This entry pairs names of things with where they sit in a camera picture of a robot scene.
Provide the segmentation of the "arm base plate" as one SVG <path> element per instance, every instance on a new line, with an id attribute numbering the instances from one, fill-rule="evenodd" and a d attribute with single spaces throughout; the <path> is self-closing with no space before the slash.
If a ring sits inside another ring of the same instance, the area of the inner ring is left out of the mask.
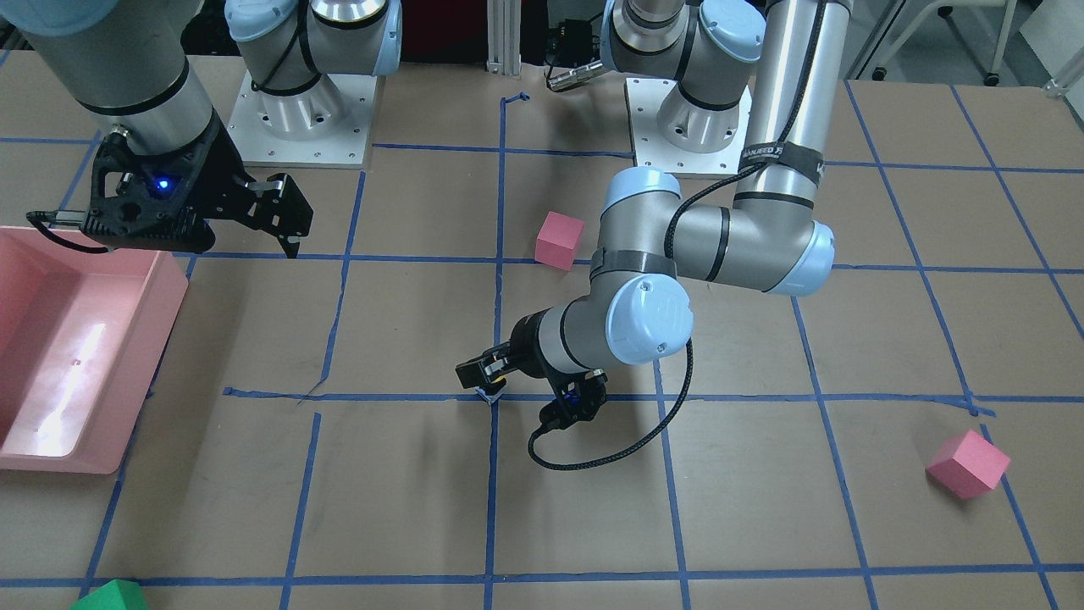
<path id="1" fill-rule="evenodd" d="M 673 80 L 625 80 L 635 165 L 678 178 L 721 179 L 737 173 L 746 142 L 751 92 L 736 107 L 694 107 Z"/>
<path id="2" fill-rule="evenodd" d="M 383 78 L 324 75 L 313 89 L 276 98 L 244 77 L 225 125 L 248 166 L 364 169 Z"/>

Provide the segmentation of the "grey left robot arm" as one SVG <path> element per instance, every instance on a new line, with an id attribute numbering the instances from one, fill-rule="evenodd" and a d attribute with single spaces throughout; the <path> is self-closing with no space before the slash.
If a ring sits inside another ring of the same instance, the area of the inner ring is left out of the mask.
<path id="1" fill-rule="evenodd" d="M 635 164 L 612 177 L 584 297 L 460 363 L 494 395 L 657 362 L 694 328 L 682 278 L 798 297 L 833 269 L 813 217 L 851 1 L 608 1 L 601 67 L 625 74 Z"/>

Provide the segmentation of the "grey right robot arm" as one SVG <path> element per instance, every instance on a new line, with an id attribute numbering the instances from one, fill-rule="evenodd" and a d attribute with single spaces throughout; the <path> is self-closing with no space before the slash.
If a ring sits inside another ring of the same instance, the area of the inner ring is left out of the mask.
<path id="1" fill-rule="evenodd" d="M 391 75 L 401 59 L 399 1 L 228 1 L 224 17 L 275 144 L 345 134 L 353 114 L 334 76 Z M 85 211 L 26 215 L 46 239 L 79 254 L 205 254 L 222 219 L 298 255 L 309 202 L 286 173 L 247 173 L 155 1 L 4 1 L 3 18 L 103 128 Z"/>

